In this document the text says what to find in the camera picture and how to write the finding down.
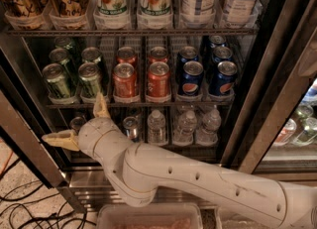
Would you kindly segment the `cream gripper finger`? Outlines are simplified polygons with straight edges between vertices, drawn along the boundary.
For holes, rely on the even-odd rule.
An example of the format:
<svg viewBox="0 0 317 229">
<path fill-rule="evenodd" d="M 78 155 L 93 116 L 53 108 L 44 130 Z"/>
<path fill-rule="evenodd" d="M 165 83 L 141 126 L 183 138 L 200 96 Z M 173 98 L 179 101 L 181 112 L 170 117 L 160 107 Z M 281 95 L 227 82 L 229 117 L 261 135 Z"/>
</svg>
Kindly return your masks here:
<svg viewBox="0 0 317 229">
<path fill-rule="evenodd" d="M 42 136 L 44 142 L 53 147 L 60 147 L 70 151 L 79 151 L 78 136 L 73 130 L 64 130 Z"/>
<path fill-rule="evenodd" d="M 93 106 L 93 115 L 95 117 L 110 117 L 106 100 L 101 92 L 98 92 L 96 95 L 96 101 Z"/>
</svg>

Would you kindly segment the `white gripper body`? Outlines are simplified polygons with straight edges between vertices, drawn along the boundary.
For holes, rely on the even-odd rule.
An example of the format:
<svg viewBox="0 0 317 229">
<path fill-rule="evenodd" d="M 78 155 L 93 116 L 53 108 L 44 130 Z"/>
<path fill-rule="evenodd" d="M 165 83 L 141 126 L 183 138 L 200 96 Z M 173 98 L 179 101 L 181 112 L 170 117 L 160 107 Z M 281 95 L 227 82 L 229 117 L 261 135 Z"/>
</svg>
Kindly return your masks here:
<svg viewBox="0 0 317 229">
<path fill-rule="evenodd" d="M 110 118 L 94 118 L 85 123 L 78 134 L 79 150 L 104 166 L 115 147 L 116 125 Z"/>
</svg>

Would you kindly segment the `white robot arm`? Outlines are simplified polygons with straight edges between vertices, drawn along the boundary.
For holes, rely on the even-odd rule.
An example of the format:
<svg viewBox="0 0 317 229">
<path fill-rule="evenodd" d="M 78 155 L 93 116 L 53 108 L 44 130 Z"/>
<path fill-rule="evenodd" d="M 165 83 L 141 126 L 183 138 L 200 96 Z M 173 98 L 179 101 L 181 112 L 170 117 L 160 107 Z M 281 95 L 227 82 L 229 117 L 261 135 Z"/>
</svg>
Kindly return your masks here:
<svg viewBox="0 0 317 229">
<path fill-rule="evenodd" d="M 317 229 L 317 189 L 228 170 L 158 146 L 135 143 L 112 121 L 99 94 L 79 131 L 43 136 L 51 146 L 97 161 L 125 203 L 150 204 L 159 187 L 178 189 L 275 229 Z"/>
</svg>

